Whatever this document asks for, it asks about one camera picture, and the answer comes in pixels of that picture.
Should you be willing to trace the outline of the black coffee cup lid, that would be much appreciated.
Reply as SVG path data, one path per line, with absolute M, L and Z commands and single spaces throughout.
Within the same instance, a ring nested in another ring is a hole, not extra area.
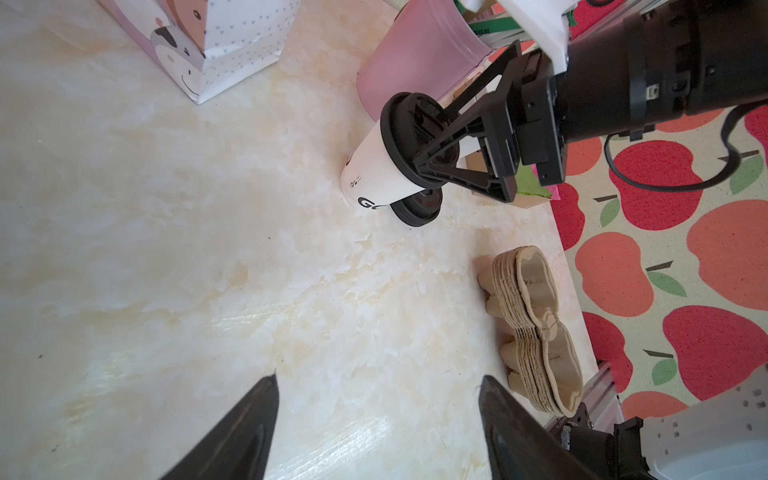
M 395 167 L 422 190 L 446 184 L 421 176 L 414 158 L 445 130 L 449 120 L 436 100 L 421 93 L 398 93 L 382 109 L 379 125 L 386 152 Z

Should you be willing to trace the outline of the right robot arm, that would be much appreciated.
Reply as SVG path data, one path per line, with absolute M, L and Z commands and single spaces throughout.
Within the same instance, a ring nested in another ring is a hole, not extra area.
M 697 401 L 632 418 L 568 446 L 492 378 L 480 393 L 496 479 L 763 479 L 767 475 L 767 204 L 701 209 L 743 169 L 732 132 L 767 111 L 767 5 L 670 1 L 572 44 L 561 74 L 546 55 L 506 52 L 495 93 L 419 152 L 417 170 L 500 201 L 520 163 L 543 184 L 579 141 L 601 139 L 629 234 L 575 238 L 593 344 L 621 385 L 621 320 L 656 317 Z

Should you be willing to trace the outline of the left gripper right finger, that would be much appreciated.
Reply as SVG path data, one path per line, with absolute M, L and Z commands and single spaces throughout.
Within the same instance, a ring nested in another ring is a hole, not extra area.
M 483 377 L 478 404 L 493 479 L 585 477 L 583 465 L 494 377 Z

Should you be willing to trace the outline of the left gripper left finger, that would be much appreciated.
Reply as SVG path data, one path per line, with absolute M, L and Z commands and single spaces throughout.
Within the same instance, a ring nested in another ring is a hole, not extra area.
M 262 479 L 278 408 L 277 376 L 265 376 L 164 477 Z

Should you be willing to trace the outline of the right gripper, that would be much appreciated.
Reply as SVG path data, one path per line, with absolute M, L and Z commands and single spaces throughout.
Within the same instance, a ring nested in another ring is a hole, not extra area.
M 521 42 L 514 41 L 443 109 L 445 125 L 413 158 L 420 176 L 511 203 L 518 192 L 514 131 L 520 161 L 536 167 L 542 186 L 565 181 L 566 145 L 552 62 L 541 50 L 521 55 Z M 467 107 L 510 62 L 512 121 L 499 95 L 485 95 Z

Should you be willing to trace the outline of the white patterned gift bag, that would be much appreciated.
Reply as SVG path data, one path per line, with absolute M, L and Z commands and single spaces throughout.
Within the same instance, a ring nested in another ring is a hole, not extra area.
M 102 0 L 197 105 L 276 63 L 299 0 Z

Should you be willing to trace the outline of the white paper coffee cup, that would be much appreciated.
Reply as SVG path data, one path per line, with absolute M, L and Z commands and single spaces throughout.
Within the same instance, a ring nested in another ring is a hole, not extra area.
M 406 177 L 386 150 L 380 121 L 352 154 L 340 176 L 345 200 L 358 210 L 376 210 L 424 190 Z

